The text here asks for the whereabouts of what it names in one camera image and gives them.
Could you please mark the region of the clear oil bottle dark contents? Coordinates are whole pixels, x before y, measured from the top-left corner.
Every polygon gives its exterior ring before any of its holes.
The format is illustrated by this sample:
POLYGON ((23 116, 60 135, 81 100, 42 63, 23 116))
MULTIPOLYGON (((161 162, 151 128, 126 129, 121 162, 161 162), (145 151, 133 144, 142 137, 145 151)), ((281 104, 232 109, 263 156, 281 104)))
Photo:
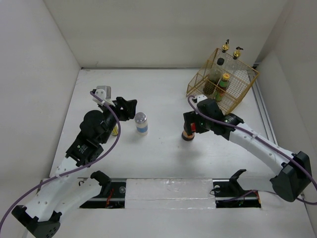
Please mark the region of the clear oil bottle dark contents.
POLYGON ((242 47, 236 47, 236 50, 233 52, 233 59, 237 60, 241 56, 242 47))

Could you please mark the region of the green bottle yellow cap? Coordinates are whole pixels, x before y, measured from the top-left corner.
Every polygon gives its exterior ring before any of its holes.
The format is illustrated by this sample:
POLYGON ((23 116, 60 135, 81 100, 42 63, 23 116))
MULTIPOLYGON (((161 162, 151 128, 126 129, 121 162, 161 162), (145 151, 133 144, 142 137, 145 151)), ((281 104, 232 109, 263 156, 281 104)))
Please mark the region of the green bottle yellow cap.
POLYGON ((215 95, 214 95, 214 99, 217 102, 221 102, 222 101, 222 99, 224 97, 224 94, 225 94, 225 91, 227 89, 227 85, 229 83, 229 80, 230 80, 230 74, 229 73, 224 73, 222 75, 221 80, 218 83, 218 86, 216 88, 215 95))

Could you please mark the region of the clear oil bottle gold spout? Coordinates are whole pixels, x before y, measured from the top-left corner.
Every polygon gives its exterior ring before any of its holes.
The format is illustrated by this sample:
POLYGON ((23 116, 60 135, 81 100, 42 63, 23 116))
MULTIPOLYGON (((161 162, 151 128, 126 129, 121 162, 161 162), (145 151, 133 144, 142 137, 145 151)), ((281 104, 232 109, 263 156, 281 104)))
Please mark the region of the clear oil bottle gold spout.
POLYGON ((229 39, 227 39, 224 45, 222 45, 221 52, 226 53, 228 50, 229 50, 229 39))

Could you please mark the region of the dark soy sauce bottle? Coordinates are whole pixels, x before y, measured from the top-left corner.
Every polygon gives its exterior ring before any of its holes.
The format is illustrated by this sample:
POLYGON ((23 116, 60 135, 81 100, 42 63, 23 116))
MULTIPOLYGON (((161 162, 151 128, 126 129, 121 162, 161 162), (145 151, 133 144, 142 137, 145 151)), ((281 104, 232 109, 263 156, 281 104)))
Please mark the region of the dark soy sauce bottle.
POLYGON ((219 80, 222 78, 222 66, 224 64, 224 58, 219 58, 216 62, 216 64, 214 64, 210 71, 209 71, 209 75, 208 78, 206 80, 206 83, 203 87, 203 93, 206 96, 211 96, 215 89, 216 89, 216 85, 218 84, 219 80))

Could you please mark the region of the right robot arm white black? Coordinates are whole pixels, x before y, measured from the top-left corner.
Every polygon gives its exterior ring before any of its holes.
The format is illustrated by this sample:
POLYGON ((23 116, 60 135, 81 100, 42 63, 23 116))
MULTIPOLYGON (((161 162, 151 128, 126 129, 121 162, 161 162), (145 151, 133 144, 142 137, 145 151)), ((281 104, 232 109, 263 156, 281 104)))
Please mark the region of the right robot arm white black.
POLYGON ((306 153, 293 153, 265 139, 235 114, 224 115, 217 102, 205 95, 191 95, 187 101, 193 109, 183 114, 184 132, 189 140, 197 133, 212 131, 215 135, 246 149, 272 170, 273 178, 268 181, 256 180, 249 188, 241 178, 232 180, 229 189, 234 195, 241 195, 246 190, 262 190, 293 202, 309 184, 316 186, 317 182, 313 179, 310 159, 306 153))

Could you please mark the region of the small yellow bottle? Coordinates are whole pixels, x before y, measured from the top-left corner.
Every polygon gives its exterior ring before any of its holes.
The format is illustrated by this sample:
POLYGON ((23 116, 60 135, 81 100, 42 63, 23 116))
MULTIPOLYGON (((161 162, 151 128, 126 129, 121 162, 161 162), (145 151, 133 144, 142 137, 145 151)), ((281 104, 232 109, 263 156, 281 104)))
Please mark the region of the small yellow bottle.
POLYGON ((112 134, 112 136, 117 136, 118 135, 118 127, 117 127, 117 125, 113 128, 111 134, 112 134))

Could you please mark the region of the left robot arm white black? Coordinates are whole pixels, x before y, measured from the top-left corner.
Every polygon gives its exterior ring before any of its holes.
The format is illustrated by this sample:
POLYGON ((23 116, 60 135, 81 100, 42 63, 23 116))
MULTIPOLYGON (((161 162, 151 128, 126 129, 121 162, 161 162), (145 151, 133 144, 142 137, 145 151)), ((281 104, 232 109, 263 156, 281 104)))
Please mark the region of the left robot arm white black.
POLYGON ((114 101, 97 98, 99 110, 85 114, 80 132, 66 151, 53 177, 44 181, 36 196, 25 205, 16 205, 12 215, 36 238, 52 238, 65 214, 80 207, 95 196, 106 196, 111 190, 111 178, 101 171, 92 172, 87 180, 67 194, 78 177, 96 162, 104 151, 113 129, 119 121, 133 119, 137 100, 114 101))

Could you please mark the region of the white blue shaker silver lid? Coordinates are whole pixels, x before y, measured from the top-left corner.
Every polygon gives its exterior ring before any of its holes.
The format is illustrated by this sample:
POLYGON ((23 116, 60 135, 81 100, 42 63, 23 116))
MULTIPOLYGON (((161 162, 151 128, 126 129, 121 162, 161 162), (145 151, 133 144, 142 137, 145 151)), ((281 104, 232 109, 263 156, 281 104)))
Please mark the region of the white blue shaker silver lid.
POLYGON ((148 121, 147 121, 146 114, 143 112, 138 112, 135 114, 134 120, 135 120, 137 132, 142 136, 147 135, 148 121))

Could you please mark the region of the red lid sauce jar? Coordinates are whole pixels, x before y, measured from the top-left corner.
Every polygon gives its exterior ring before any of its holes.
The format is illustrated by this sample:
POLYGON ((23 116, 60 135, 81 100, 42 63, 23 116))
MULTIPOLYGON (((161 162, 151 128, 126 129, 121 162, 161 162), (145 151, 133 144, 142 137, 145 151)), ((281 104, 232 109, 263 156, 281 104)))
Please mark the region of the red lid sauce jar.
POLYGON ((196 125, 194 122, 184 123, 182 131, 182 139, 185 141, 192 141, 195 138, 196 125))

